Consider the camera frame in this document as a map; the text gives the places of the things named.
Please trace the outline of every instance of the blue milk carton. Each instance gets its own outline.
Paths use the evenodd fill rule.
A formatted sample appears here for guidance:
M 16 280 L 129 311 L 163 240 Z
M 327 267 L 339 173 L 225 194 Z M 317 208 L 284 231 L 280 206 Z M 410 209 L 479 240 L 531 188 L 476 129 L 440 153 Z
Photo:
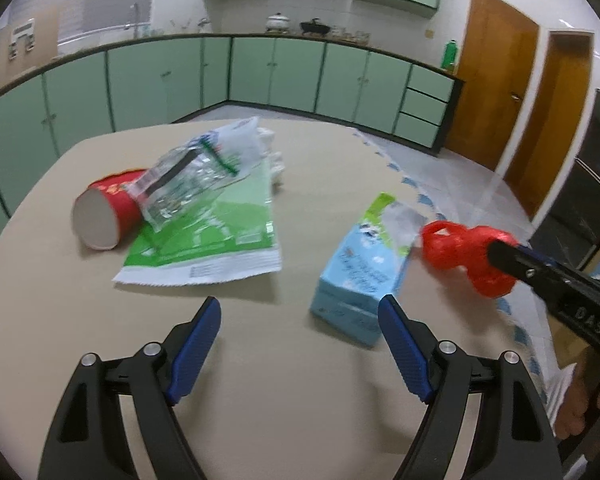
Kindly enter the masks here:
M 378 303 L 400 289 L 409 251 L 426 221 L 381 193 L 322 272 L 311 312 L 362 344 L 375 345 L 381 335 Z

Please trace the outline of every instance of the black refrigerator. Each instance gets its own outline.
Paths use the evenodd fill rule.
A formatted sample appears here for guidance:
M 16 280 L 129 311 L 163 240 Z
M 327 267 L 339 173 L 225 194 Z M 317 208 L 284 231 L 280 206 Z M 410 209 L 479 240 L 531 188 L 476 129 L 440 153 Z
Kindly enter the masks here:
M 529 243 L 576 269 L 600 247 L 600 91 L 571 173 Z

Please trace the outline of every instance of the red paper cup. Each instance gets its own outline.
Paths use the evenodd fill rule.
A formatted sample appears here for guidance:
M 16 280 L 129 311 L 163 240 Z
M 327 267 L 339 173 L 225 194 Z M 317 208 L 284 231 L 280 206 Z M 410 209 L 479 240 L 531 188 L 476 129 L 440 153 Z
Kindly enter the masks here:
M 146 170 L 109 175 L 90 184 L 74 202 L 72 225 L 87 247 L 113 249 L 142 221 L 138 204 L 123 189 Z

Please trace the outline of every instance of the drawer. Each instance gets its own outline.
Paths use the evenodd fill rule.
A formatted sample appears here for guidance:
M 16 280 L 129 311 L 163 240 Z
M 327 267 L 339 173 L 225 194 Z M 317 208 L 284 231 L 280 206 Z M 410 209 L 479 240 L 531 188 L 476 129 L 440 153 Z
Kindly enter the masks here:
M 413 65 L 407 86 L 446 102 L 451 96 L 454 80 L 428 68 Z
M 394 135 L 430 148 L 436 140 L 438 127 L 410 115 L 400 114 Z
M 445 110 L 446 103 L 415 90 L 408 89 L 404 96 L 402 111 L 430 123 L 440 125 L 442 118 L 445 116 Z

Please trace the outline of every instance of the green and white wrapper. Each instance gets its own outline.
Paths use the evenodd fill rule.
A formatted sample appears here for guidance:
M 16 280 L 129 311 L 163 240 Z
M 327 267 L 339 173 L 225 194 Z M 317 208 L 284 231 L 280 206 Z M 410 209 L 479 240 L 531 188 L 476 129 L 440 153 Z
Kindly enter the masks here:
M 269 160 L 263 158 L 244 179 L 203 193 L 160 232 L 145 224 L 114 282 L 201 285 L 281 269 Z

